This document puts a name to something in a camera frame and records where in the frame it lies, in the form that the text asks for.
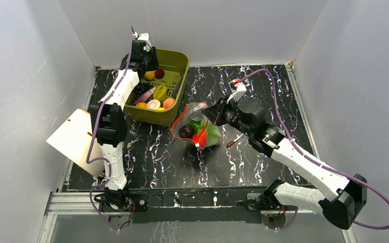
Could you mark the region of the yellow starfruit toy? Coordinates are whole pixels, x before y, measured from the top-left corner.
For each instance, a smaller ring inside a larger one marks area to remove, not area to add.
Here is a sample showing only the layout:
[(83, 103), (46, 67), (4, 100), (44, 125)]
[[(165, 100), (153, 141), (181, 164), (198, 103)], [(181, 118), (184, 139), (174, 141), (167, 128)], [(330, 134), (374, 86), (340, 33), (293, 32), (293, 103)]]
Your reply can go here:
[(159, 101), (162, 101), (165, 99), (167, 95), (168, 88), (164, 85), (157, 86), (155, 88), (155, 91), (153, 93), (153, 98)]

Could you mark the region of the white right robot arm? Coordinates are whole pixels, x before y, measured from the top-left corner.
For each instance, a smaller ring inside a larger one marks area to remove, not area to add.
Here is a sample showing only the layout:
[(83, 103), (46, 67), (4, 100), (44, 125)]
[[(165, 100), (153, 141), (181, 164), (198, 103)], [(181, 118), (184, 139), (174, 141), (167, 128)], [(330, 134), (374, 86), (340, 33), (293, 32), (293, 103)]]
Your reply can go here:
[(269, 114), (256, 101), (224, 98), (202, 114), (214, 125), (229, 125), (246, 135), (259, 153), (278, 161), (303, 177), (313, 188), (276, 180), (264, 192), (272, 210), (282, 205), (297, 206), (322, 214), (334, 226), (348, 230), (367, 202), (366, 179), (359, 174), (349, 179), (286, 138), (284, 131), (269, 123)]

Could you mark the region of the clear zip bag orange zipper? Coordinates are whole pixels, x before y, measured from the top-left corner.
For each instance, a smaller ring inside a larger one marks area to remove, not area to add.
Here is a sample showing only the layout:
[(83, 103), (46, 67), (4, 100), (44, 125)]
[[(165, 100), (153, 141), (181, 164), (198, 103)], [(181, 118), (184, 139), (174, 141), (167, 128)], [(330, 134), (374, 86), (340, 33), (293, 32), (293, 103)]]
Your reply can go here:
[(220, 144), (222, 133), (202, 114), (207, 107), (205, 102), (186, 104), (182, 114), (171, 126), (172, 135), (195, 146), (198, 150)]

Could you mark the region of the green lettuce toy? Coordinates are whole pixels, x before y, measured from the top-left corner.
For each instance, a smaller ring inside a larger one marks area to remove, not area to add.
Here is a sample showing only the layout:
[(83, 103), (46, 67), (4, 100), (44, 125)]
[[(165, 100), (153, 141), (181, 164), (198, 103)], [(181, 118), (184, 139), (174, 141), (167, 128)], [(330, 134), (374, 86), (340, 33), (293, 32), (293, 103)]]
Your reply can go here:
[(192, 125), (195, 129), (195, 135), (202, 129), (206, 128), (208, 133), (207, 147), (216, 145), (221, 142), (222, 134), (218, 127), (208, 120), (190, 119), (186, 124)]

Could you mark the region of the yellow-orange tangerine toy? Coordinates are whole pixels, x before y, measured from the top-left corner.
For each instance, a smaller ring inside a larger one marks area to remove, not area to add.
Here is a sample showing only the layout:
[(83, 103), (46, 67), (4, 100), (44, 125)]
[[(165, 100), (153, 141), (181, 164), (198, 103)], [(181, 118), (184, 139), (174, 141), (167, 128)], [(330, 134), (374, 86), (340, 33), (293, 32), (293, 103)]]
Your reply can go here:
[(151, 81), (151, 80), (155, 79), (155, 71), (147, 71), (144, 74), (144, 79), (147, 81)]

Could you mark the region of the red strawberry toy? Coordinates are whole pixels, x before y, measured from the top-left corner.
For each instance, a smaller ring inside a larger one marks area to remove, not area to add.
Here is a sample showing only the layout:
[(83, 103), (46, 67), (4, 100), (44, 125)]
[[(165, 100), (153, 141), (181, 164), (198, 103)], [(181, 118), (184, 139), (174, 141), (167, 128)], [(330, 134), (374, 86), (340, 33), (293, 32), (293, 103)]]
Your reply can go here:
[(194, 146), (198, 149), (204, 149), (205, 147), (207, 147), (207, 142), (208, 142), (207, 129), (204, 128), (200, 130), (195, 136), (193, 136), (192, 142)]

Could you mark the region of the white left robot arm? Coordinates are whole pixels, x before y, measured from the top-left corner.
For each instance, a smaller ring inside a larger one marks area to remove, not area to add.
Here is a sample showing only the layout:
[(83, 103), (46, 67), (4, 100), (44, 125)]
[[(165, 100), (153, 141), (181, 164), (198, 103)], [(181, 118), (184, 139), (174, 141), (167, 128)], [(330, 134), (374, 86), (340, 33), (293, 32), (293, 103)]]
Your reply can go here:
[(124, 192), (127, 178), (123, 144), (128, 130), (124, 107), (145, 73), (158, 67), (155, 47), (148, 40), (133, 40), (110, 90), (98, 105), (88, 108), (93, 135), (86, 162), (104, 162), (106, 182), (103, 204), (112, 204), (119, 211), (128, 209), (131, 204), (131, 197)]

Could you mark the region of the dark red cherry toy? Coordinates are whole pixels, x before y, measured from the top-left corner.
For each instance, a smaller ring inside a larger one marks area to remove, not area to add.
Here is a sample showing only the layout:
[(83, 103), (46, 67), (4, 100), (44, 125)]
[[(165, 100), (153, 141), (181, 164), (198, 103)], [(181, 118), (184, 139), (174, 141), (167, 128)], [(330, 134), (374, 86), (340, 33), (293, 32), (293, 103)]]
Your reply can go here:
[(161, 79), (165, 76), (165, 72), (163, 69), (157, 69), (155, 71), (155, 78)]

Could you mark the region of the dark brown plum toy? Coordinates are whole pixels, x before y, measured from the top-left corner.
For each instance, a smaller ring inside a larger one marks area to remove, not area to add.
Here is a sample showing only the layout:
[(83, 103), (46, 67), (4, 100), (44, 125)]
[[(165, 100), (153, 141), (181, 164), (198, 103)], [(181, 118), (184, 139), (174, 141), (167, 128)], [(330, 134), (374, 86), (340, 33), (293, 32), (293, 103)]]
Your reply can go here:
[(186, 124), (179, 129), (178, 135), (182, 139), (191, 139), (195, 135), (195, 132), (192, 125)]

